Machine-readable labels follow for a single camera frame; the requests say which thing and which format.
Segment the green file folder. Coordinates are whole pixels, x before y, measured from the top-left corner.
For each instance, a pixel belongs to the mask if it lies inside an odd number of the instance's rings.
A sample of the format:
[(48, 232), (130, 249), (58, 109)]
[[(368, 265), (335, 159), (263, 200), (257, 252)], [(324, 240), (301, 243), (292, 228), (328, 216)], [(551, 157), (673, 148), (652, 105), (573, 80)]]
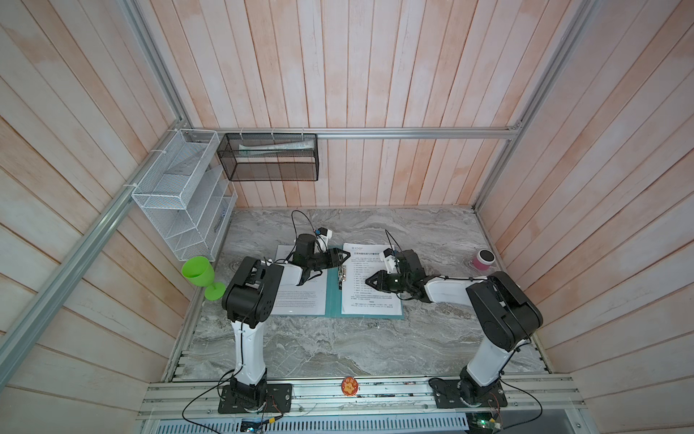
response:
[(403, 318), (402, 301), (395, 294), (381, 293), (365, 283), (375, 272), (385, 271), (380, 254), (388, 246), (345, 243), (342, 249), (351, 253), (343, 264), (345, 282), (338, 289), (338, 268), (329, 269), (325, 314), (329, 318)]

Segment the printed paper sheet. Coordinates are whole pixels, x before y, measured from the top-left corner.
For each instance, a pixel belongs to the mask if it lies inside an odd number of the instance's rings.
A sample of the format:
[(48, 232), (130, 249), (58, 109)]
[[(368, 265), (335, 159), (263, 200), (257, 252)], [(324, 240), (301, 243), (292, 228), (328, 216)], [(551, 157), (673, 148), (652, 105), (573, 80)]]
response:
[(324, 316), (328, 274), (309, 280), (302, 286), (282, 285), (272, 310), (273, 316)]

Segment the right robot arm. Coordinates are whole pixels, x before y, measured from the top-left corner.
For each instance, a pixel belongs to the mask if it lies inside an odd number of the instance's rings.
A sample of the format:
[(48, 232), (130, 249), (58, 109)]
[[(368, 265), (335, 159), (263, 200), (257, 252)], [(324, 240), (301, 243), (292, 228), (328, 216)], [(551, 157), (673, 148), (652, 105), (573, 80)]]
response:
[(385, 269), (367, 278), (367, 286), (424, 303), (471, 307), (484, 333), (475, 356), (457, 381), (428, 380), (437, 408), (477, 408), (495, 403), (504, 407), (502, 372), (542, 326), (538, 308), (504, 271), (477, 278), (451, 278), (426, 274), (412, 250), (386, 249), (380, 258)]

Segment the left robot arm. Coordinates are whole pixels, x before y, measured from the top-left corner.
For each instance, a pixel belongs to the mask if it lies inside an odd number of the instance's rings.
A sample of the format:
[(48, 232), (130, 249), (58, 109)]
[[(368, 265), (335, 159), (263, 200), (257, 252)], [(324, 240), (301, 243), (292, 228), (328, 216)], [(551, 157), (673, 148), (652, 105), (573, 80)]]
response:
[(298, 235), (283, 260), (246, 257), (222, 296), (222, 308), (232, 322), (236, 345), (236, 369), (224, 388), (249, 408), (265, 403), (267, 367), (263, 358), (265, 322), (270, 317), (281, 287), (302, 287), (325, 271), (342, 266), (350, 254), (330, 248), (333, 232), (321, 227)]

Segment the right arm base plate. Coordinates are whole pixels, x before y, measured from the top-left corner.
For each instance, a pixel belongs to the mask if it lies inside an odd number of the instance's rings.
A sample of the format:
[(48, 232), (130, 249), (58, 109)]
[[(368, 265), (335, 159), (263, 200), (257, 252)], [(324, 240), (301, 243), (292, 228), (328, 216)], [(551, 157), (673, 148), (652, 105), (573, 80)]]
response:
[(479, 386), (474, 381), (444, 380), (434, 377), (428, 380), (435, 403), (439, 409), (458, 408), (503, 408), (508, 406), (501, 380), (487, 386)]

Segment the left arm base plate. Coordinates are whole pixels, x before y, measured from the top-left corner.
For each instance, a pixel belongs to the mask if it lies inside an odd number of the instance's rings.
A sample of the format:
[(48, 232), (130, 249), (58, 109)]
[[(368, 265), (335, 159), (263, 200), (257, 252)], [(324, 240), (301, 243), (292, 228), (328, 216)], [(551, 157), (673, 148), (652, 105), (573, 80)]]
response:
[(247, 385), (232, 382), (222, 387), (219, 414), (253, 412), (290, 412), (293, 396), (291, 383), (259, 383)]

